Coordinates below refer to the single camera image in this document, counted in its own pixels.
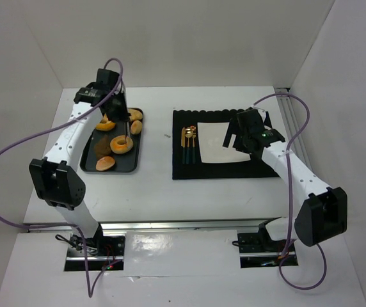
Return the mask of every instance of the black placemat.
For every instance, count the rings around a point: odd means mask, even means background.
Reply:
[[[229,122],[236,113],[244,111],[174,111],[173,112],[173,179],[210,179],[210,178],[264,178],[278,177],[277,173],[266,163],[251,158],[250,161],[234,163],[202,163],[198,140],[202,137],[197,129],[195,138],[196,163],[183,164],[181,147],[181,132],[183,127],[197,123],[224,123]],[[271,126],[267,113],[264,125]]]

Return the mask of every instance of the white table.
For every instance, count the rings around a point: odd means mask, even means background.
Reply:
[[[75,92],[64,90],[54,126],[67,120]],[[245,108],[273,92],[270,87],[128,88],[129,106],[145,112],[139,167],[129,175],[78,171],[87,186],[85,200],[92,215],[99,221],[286,216],[287,190],[279,178],[173,181],[171,139],[164,136],[171,135],[174,109]],[[285,135],[276,99],[263,106],[270,112],[273,126]],[[56,137],[57,134],[50,136],[47,148]],[[26,223],[61,220],[33,193]],[[133,235],[127,232],[126,237]],[[53,233],[18,234],[0,291],[0,307],[366,306],[343,236],[322,244],[328,258],[325,282],[315,290],[302,292],[287,286],[277,268],[240,269],[238,249],[231,245],[235,238],[233,230],[196,230],[184,235],[195,239],[180,240],[187,244],[180,249],[170,244],[173,256],[167,259],[164,254],[138,254],[137,263],[136,257],[126,253],[124,271],[105,273],[93,298],[88,299],[84,272],[63,272],[66,244],[57,242]],[[170,232],[167,236],[176,242],[182,232]],[[296,252],[299,266],[284,268],[285,274],[301,286],[312,285],[322,274],[319,251],[297,242]],[[91,273],[92,280],[96,275],[97,272]]]
[[[191,233],[202,235],[201,231]],[[230,241],[225,242],[227,237],[231,236],[217,232],[211,250],[201,249],[203,243],[210,245],[208,242],[186,242],[187,248],[194,251],[189,258],[190,264],[186,263],[187,253],[181,253],[173,254],[167,265],[164,257],[152,257],[150,267],[141,268],[141,272],[126,265],[124,271],[107,272],[89,299],[84,272],[63,271],[66,244],[55,240],[53,233],[18,234],[0,291],[0,307],[366,307],[343,236],[321,244],[328,259],[328,275],[319,288],[305,292],[287,286],[276,267],[240,269],[239,258],[229,256],[235,247]],[[230,251],[223,249],[219,238]],[[313,285],[322,275],[319,251],[299,242],[296,249],[299,266],[285,267],[284,273],[293,283],[305,287]],[[225,256],[220,258],[218,253],[212,259],[214,264],[208,264],[207,257],[199,255],[207,251],[219,251]],[[212,270],[214,265],[219,265],[218,269]],[[169,268],[170,274],[163,274]],[[91,272],[92,281],[96,275],[97,272]]]
[[[65,89],[53,126],[67,121],[76,89]],[[286,216],[287,189],[279,178],[214,180],[171,179],[173,110],[239,109],[274,93],[272,87],[127,88],[129,107],[145,114],[139,165],[126,175],[88,174],[85,202],[101,222],[244,219]],[[276,98],[259,105],[269,111],[273,127],[286,136]],[[49,149],[59,133],[51,134]],[[33,191],[25,223],[51,223],[62,217]]]

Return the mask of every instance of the white wall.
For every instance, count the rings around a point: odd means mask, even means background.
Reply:
[[[51,126],[62,87],[32,37],[17,5],[0,0],[0,149]],[[28,164],[40,138],[0,159],[0,214],[22,222],[31,195]],[[0,287],[17,231],[0,223]]]
[[[312,111],[313,169],[348,193],[345,238],[366,297],[366,0],[335,1],[292,92]]]
[[[333,0],[19,0],[61,84],[290,86]]]

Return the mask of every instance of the spoon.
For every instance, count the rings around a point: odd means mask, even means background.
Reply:
[[[190,163],[190,138],[193,136],[193,130],[191,127],[186,128],[186,133],[184,134],[187,137],[187,154],[186,154],[186,164]]]

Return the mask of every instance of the black tray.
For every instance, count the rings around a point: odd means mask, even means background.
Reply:
[[[135,109],[140,111],[143,114],[141,109],[137,107],[132,107],[131,109]],[[133,148],[123,155],[118,155],[116,153],[112,153],[111,156],[115,159],[116,163],[112,168],[109,168],[107,171],[97,171],[96,170],[96,159],[95,152],[93,151],[93,147],[95,144],[105,136],[109,137],[109,140],[117,136],[121,136],[125,134],[124,124],[123,122],[117,122],[116,126],[110,131],[98,131],[94,130],[92,132],[91,137],[89,138],[81,157],[81,162],[79,166],[86,173],[130,173],[134,171],[138,167],[138,159],[139,159],[139,146],[140,146],[140,138],[142,132],[140,132],[137,136],[131,134],[131,139],[133,140]]]

